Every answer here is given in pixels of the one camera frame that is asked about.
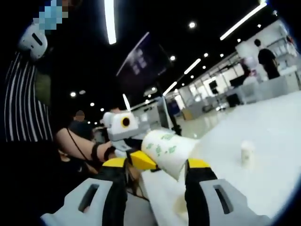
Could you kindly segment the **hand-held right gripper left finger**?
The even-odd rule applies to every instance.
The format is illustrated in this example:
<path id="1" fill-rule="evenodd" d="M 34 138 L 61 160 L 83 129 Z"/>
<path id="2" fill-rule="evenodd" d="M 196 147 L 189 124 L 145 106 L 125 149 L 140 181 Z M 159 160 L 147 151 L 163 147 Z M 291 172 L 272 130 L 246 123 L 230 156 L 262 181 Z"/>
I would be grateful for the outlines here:
<path id="1" fill-rule="evenodd" d="M 63 206 L 41 220 L 46 226 L 122 226 L 127 202 L 126 159 L 106 161 L 96 178 L 69 192 Z"/>

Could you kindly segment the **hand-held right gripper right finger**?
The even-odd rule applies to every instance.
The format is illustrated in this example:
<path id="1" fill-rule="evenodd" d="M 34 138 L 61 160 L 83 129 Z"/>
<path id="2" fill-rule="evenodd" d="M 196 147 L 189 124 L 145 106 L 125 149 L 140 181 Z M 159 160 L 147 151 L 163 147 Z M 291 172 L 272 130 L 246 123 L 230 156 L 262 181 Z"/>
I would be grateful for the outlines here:
<path id="1" fill-rule="evenodd" d="M 208 163 L 189 158 L 185 166 L 185 201 L 190 226 L 268 226 L 247 198 L 225 179 L 218 179 Z"/>

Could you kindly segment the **person's left hand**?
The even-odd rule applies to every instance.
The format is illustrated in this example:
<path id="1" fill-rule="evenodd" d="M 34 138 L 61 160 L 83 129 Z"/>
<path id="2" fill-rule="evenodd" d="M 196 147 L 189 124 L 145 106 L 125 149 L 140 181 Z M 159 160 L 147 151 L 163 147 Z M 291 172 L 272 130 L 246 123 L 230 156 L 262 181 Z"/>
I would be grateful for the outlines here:
<path id="1" fill-rule="evenodd" d="M 113 146 L 107 148 L 107 150 L 103 154 L 104 161 L 108 161 L 111 158 L 116 158 L 115 150 L 116 150 L 116 148 Z"/>

